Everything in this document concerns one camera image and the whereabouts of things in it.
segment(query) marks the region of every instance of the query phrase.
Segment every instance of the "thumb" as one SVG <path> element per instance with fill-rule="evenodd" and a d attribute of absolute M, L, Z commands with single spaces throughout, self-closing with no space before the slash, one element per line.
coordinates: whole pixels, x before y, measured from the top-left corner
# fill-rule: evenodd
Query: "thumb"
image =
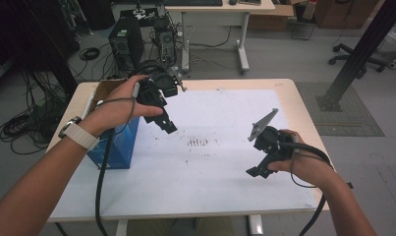
<path fill-rule="evenodd" d="M 274 171 L 278 171 L 278 170 L 288 171 L 290 168 L 290 166 L 288 166 L 288 165 L 289 165 L 289 163 L 287 161 L 274 161 L 274 162 L 269 163 L 267 165 L 267 168 L 269 170 L 274 170 Z"/>
<path fill-rule="evenodd" d="M 163 109 L 158 106 L 147 106 L 138 104 L 140 116 L 158 116 L 163 114 Z"/>

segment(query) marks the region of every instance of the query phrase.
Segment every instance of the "wrist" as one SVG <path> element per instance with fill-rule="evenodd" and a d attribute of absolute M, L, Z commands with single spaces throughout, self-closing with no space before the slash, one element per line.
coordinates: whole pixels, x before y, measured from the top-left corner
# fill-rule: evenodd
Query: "wrist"
<path fill-rule="evenodd" d="M 94 112 L 86 116 L 81 123 L 79 123 L 79 126 L 86 130 L 88 133 L 95 137 L 99 137 L 104 131 L 106 131 L 108 128 L 106 125 L 102 124 L 103 123 L 103 118 L 98 117 L 97 115 L 94 115 Z"/>
<path fill-rule="evenodd" d="M 322 175 L 322 181 L 318 184 L 318 188 L 322 193 L 326 195 L 330 195 L 334 191 L 339 191 L 340 188 L 348 188 L 345 181 L 339 176 L 336 172 L 329 171 L 326 174 Z"/>

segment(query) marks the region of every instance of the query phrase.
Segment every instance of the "metal pole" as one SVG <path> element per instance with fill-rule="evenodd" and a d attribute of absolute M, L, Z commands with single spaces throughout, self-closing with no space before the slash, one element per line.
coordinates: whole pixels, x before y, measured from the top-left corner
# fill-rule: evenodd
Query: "metal pole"
<path fill-rule="evenodd" d="M 341 111 L 338 102 L 342 95 L 395 23 L 396 0 L 385 0 L 329 90 L 316 98 L 322 111 Z"/>

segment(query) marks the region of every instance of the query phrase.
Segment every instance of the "person's right hand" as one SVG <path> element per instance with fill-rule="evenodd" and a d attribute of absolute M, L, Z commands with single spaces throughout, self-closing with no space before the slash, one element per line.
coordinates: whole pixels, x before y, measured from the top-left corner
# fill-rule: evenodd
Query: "person's right hand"
<path fill-rule="evenodd" d="M 291 130 L 282 130 L 282 132 L 296 136 L 300 144 L 305 144 L 297 132 Z M 271 162 L 267 168 L 275 171 L 293 172 L 300 179 L 318 188 L 324 187 L 328 183 L 329 178 L 333 178 L 336 175 L 334 170 L 323 162 L 320 157 L 302 149 L 298 153 L 294 153 L 291 159 Z"/>
<path fill-rule="evenodd" d="M 161 115 L 163 110 L 160 107 L 139 104 L 133 97 L 134 85 L 146 77 L 145 75 L 132 76 L 112 90 L 104 99 L 103 104 L 87 115 L 80 126 L 98 137 L 108 129 L 127 123 L 129 118 Z M 126 99 L 105 103 L 118 98 Z"/>

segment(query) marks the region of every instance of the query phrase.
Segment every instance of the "blue box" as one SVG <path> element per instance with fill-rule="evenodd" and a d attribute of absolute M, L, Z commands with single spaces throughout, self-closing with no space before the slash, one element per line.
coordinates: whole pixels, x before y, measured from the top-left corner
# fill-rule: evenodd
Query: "blue box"
<path fill-rule="evenodd" d="M 115 128 L 115 135 L 113 143 L 109 152 L 109 159 L 107 169 L 129 169 L 131 165 L 131 157 L 133 156 L 134 143 L 136 142 L 137 129 L 139 128 L 140 118 L 130 121 L 126 125 L 121 125 Z M 97 146 L 87 152 L 87 156 L 93 163 L 100 168 L 105 156 L 106 144 L 110 131 L 104 132 L 100 136 L 100 141 Z"/>

